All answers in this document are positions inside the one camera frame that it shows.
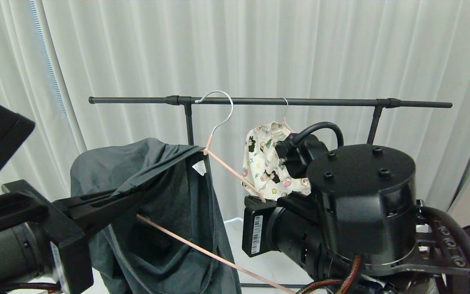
cartoon print shirt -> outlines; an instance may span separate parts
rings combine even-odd
[[[272,122],[250,130],[246,136],[242,176],[267,199],[276,200],[293,191],[305,195],[311,193],[308,179],[291,178],[273,147],[273,143],[284,140],[289,133],[281,123]],[[255,196],[246,184],[242,183],[242,186]]]

white backdrop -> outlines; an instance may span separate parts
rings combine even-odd
[[[54,200],[86,149],[149,136],[186,143],[182,107],[90,105],[88,96],[388,98],[453,102],[452,109],[387,109],[376,144],[417,162],[418,198],[446,209],[470,158],[470,1],[0,1],[0,103],[37,128],[0,173]],[[241,169],[248,130],[285,108],[236,106],[212,149]],[[204,145],[228,106],[194,106]],[[291,107],[297,131],[341,126],[365,142],[370,108]],[[317,134],[336,147],[328,131]],[[224,219],[244,190],[213,162]]]

barcode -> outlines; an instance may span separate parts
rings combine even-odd
[[[253,221],[253,239],[251,240],[251,254],[257,254],[261,251],[262,218],[256,216]]]

fabric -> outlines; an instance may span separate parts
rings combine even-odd
[[[92,266],[113,294],[241,293],[237,271],[136,221],[141,214],[233,262],[201,147],[146,139],[82,153],[71,168],[71,195],[117,188],[142,202],[90,242]],[[204,160],[206,173],[192,166]]]
[[[242,176],[267,199],[278,199],[296,191],[311,193],[307,178],[292,178],[279,161],[274,143],[284,140],[291,132],[282,123],[272,122],[250,130],[244,145]],[[255,193],[244,183],[251,195]]]

blue striped trim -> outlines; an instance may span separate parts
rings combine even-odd
[[[73,136],[73,130],[71,128],[70,119],[67,113],[67,108],[65,107],[65,104],[63,102],[63,97],[61,96],[61,91],[59,90],[58,80],[55,78],[54,68],[52,67],[52,63],[50,62],[50,57],[48,56],[47,45],[45,44],[45,41],[44,41],[43,30],[41,29],[41,24],[39,24],[39,17],[38,17],[37,9],[35,8],[34,0],[29,0],[29,2],[30,2],[30,8],[32,8],[32,15],[33,15],[34,22],[35,22],[35,28],[37,29],[38,34],[39,34],[39,41],[41,42],[41,47],[43,47],[44,58],[47,60],[48,73],[50,74],[50,78],[54,86],[55,94],[58,97],[58,102],[61,106],[61,110],[63,114],[65,115],[65,118],[67,119],[70,132]]]

